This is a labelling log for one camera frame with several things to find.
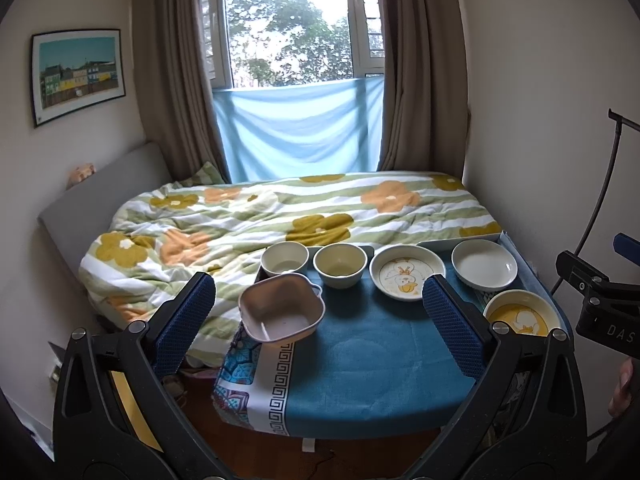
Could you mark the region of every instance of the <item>window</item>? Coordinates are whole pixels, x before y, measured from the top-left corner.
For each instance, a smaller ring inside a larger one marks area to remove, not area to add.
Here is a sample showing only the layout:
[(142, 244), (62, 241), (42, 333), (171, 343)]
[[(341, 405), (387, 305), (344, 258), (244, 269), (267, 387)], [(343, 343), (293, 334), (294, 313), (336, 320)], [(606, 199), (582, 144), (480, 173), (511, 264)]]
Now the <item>window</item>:
[(379, 0), (200, 0), (214, 88), (382, 74)]

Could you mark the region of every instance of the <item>green foliage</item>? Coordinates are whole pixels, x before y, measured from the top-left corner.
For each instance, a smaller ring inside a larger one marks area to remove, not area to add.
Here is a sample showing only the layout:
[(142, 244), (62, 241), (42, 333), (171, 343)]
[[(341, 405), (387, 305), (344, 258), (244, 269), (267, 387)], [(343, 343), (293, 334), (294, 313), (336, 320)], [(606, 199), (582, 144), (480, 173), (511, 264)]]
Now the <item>green foliage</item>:
[(259, 86), (353, 77), (347, 19), (329, 25), (310, 0), (226, 0), (226, 15), (234, 72)]

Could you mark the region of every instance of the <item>wall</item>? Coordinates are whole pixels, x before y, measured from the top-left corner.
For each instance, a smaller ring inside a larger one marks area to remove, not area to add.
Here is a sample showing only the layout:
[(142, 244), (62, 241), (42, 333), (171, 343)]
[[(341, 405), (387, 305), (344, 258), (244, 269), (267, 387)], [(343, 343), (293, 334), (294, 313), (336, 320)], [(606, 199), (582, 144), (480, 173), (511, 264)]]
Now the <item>wall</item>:
[[(36, 216), (64, 190), (68, 173), (98, 169), (143, 142), (132, 77), (130, 0), (15, 0), (0, 24), (0, 386), (50, 428), (53, 396), (47, 341), (66, 345), (92, 327)], [(34, 129), (31, 35), (66, 28), (120, 28), (127, 95)]]
[[(613, 141), (608, 108), (640, 121), (640, 20), (627, 0), (464, 0), (472, 127), (465, 178), (551, 286), (556, 255), (575, 249)], [(600, 217), (581, 256), (615, 281), (640, 269), (612, 249), (640, 239), (640, 134), (625, 130)], [(572, 325), (581, 296), (556, 294)], [(590, 430), (622, 356), (576, 341)]]

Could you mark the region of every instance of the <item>brown curtain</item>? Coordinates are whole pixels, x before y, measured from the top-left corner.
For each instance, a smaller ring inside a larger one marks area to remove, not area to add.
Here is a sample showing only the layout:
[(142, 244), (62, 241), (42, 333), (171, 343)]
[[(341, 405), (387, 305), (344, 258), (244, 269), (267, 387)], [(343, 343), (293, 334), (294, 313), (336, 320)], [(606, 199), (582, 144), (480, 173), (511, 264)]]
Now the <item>brown curtain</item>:
[(228, 169), (204, 70), (199, 0), (132, 0), (134, 77), (146, 138), (176, 179)]
[(378, 170), (462, 177), (466, 54), (458, 0), (382, 0), (385, 103)]

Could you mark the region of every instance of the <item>screw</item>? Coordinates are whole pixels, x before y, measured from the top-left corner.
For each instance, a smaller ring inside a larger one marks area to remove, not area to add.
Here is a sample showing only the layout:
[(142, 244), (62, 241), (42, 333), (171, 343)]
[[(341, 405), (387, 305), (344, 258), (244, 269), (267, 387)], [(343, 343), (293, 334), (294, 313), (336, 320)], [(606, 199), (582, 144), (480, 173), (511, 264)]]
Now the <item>screw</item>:
[(494, 332), (497, 334), (504, 335), (509, 332), (509, 325), (507, 325), (502, 321), (496, 321), (492, 326), (492, 328), (494, 329)]
[(139, 332), (142, 332), (145, 329), (145, 326), (146, 323), (144, 321), (142, 321), (141, 319), (137, 319), (129, 324), (128, 330), (132, 334), (137, 334)]
[(559, 328), (556, 328), (553, 331), (554, 337), (556, 339), (558, 339), (558, 341), (566, 341), (566, 333), (564, 332), (564, 330), (560, 330)]
[(71, 339), (73, 339), (74, 341), (78, 341), (78, 339), (82, 339), (85, 335), (86, 335), (86, 330), (84, 328), (82, 327), (76, 328), (71, 333)]

